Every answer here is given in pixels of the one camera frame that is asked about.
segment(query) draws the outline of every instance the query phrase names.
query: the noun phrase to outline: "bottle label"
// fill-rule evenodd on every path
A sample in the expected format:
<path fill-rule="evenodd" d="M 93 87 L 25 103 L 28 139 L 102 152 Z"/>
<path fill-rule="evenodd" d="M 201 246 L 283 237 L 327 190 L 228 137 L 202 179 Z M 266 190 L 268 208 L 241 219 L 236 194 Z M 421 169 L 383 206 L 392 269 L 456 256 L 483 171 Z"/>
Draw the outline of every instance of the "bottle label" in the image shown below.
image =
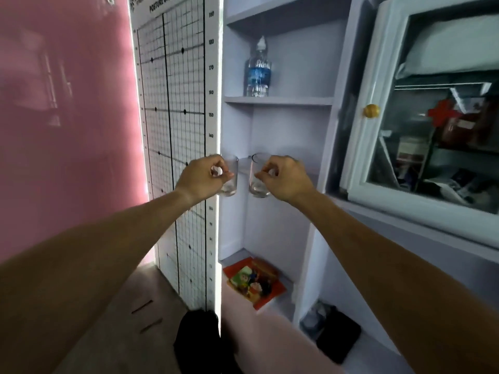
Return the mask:
<path fill-rule="evenodd" d="M 270 86 L 271 70 L 269 68 L 253 67 L 248 70 L 248 85 Z"/>

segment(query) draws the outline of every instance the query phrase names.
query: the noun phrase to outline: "left hand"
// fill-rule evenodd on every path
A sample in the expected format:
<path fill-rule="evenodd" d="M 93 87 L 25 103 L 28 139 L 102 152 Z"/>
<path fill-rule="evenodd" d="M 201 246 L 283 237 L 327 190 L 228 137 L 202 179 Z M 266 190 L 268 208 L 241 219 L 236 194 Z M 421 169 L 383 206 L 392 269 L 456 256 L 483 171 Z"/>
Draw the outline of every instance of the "left hand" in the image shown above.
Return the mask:
<path fill-rule="evenodd" d="M 213 175 L 212 167 L 218 166 L 222 169 L 220 176 Z M 190 207 L 214 196 L 224 183 L 234 177 L 229 172 L 224 158 L 220 155 L 192 160 L 180 175 L 175 191 L 184 195 Z"/>

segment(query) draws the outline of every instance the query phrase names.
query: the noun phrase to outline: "floor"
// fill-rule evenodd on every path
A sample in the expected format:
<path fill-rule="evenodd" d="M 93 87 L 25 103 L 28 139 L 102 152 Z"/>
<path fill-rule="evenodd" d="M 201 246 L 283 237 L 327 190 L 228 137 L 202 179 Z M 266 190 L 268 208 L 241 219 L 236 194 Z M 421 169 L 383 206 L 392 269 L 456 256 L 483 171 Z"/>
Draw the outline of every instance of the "floor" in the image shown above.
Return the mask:
<path fill-rule="evenodd" d="M 185 312 L 159 269 L 139 267 L 54 374 L 180 374 L 173 342 Z"/>

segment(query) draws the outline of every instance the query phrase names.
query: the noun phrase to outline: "white bottle cap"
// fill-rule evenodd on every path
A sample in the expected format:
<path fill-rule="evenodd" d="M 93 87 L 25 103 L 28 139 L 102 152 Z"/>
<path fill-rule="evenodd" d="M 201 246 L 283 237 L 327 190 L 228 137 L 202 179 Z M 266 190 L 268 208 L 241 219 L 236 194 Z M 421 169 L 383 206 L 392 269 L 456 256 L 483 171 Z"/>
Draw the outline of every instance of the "white bottle cap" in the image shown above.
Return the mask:
<path fill-rule="evenodd" d="M 262 35 L 257 43 L 257 51 L 265 51 L 267 49 L 267 43 L 265 43 L 265 37 Z"/>

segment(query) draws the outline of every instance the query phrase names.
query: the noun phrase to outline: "cabinet knob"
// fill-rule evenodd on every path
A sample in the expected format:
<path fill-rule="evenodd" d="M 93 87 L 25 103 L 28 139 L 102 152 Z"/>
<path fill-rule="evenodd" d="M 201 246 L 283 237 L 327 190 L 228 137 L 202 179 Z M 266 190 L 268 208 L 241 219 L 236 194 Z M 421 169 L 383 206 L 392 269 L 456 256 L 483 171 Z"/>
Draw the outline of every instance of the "cabinet knob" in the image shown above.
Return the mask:
<path fill-rule="evenodd" d="M 380 113 L 380 109 L 378 105 L 369 104 L 364 108 L 364 116 L 366 118 L 377 118 Z"/>

